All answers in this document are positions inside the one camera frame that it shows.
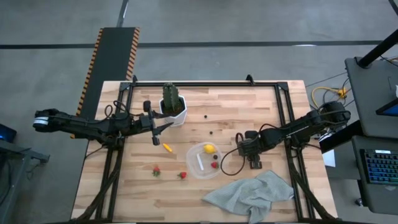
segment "towel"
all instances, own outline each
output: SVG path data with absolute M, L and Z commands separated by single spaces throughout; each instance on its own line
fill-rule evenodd
M 261 222 L 271 210 L 271 203 L 290 200 L 293 188 L 273 171 L 254 179 L 232 182 L 206 195 L 203 200 L 237 215 L 249 215 L 249 224 Z

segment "wooden table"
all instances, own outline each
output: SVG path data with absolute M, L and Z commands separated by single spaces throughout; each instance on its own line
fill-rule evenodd
M 299 118 L 310 110 L 305 85 L 303 81 L 287 82 L 294 115 Z M 104 118 L 104 108 L 117 98 L 119 84 L 120 82 L 104 82 L 96 119 Z M 193 145 L 205 141 L 215 143 L 225 154 L 236 147 L 234 136 L 237 132 L 258 130 L 263 123 L 280 126 L 274 89 L 250 86 L 181 87 L 179 90 L 187 101 L 185 123 L 180 127 L 168 128 L 159 136 L 161 143 L 167 143 L 173 149 L 172 154 L 161 145 L 153 146 L 150 133 L 131 136 L 126 141 L 114 222 L 246 222 L 247 217 L 225 212 L 202 201 L 201 198 L 235 180 L 253 178 L 267 170 L 273 170 L 290 185 L 283 143 L 261 154 L 261 170 L 251 170 L 246 163 L 242 172 L 236 176 L 220 174 L 209 180 L 199 180 L 190 176 L 185 155 Z M 131 112 L 141 113 L 142 102 L 145 100 L 151 100 L 152 108 L 159 111 L 158 102 L 161 97 L 161 87 L 134 88 Z M 97 142 L 90 142 L 87 153 L 99 147 Z M 303 157 L 312 192 L 328 212 L 336 217 L 335 204 L 320 150 L 308 147 L 303 151 Z M 78 217 L 98 193 L 105 158 L 104 149 L 85 161 L 72 218 Z M 241 164 L 242 157 L 237 152 L 232 153 L 224 162 L 227 172 L 237 171 Z M 159 166 L 162 171 L 159 177 L 152 176 L 155 166 Z M 177 179 L 177 174 L 181 171 L 188 172 L 185 180 Z M 304 196 L 300 193 L 307 217 Z M 273 203 L 272 210 L 264 222 L 296 220 L 294 201 L 289 200 Z

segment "yellow lemon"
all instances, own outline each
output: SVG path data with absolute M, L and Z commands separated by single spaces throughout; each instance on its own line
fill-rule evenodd
M 208 154 L 213 154 L 216 152 L 216 148 L 211 144 L 204 145 L 203 148 L 205 152 Z

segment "gray floor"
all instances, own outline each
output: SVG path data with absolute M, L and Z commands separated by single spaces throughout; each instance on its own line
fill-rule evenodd
M 0 44 L 93 43 L 98 29 L 114 27 L 122 0 L 0 1 Z M 398 17 L 387 0 L 195 1 L 130 0 L 124 26 L 141 27 L 140 42 L 381 40 Z M 139 49 L 140 80 L 304 80 L 311 84 L 345 71 L 344 59 L 374 46 L 224 47 Z M 35 110 L 74 113 L 91 49 L 0 50 L 0 123 L 17 143 L 51 154 L 25 181 L 14 223 L 65 221 L 70 217 L 87 141 L 41 134 L 31 127 Z M 398 55 L 394 47 L 386 57 Z M 309 86 L 339 88 L 346 75 Z M 323 92 L 317 92 L 322 102 Z M 355 103 L 347 107 L 358 118 Z M 359 208 L 356 182 L 330 179 L 339 217 L 395 223 L 397 217 Z

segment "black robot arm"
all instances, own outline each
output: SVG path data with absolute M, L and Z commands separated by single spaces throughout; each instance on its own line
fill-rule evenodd
M 325 128 L 332 131 L 345 125 L 351 117 L 351 113 L 344 109 L 339 102 L 324 104 L 319 110 L 308 112 L 305 116 L 292 121 L 282 127 L 272 126 L 259 132 L 246 131 L 245 140 L 237 141 L 240 156 L 246 156 L 252 169 L 261 169 L 259 155 L 262 152 L 273 149 L 287 138 L 291 138 L 292 147 L 303 147 L 310 141 L 311 136 L 322 132 Z
M 120 136 L 132 136 L 135 134 L 152 131 L 152 142 L 159 145 L 157 135 L 172 125 L 168 123 L 156 127 L 154 119 L 164 118 L 167 115 L 158 114 L 150 107 L 150 101 L 144 102 L 144 113 L 137 115 L 139 119 L 134 120 L 133 115 L 127 111 L 107 115 L 105 119 L 95 120 L 66 114 L 56 109 L 36 111 L 33 127 L 38 132 L 52 133 L 63 131 L 74 134 L 76 138 L 97 140 L 104 146 L 112 145 Z

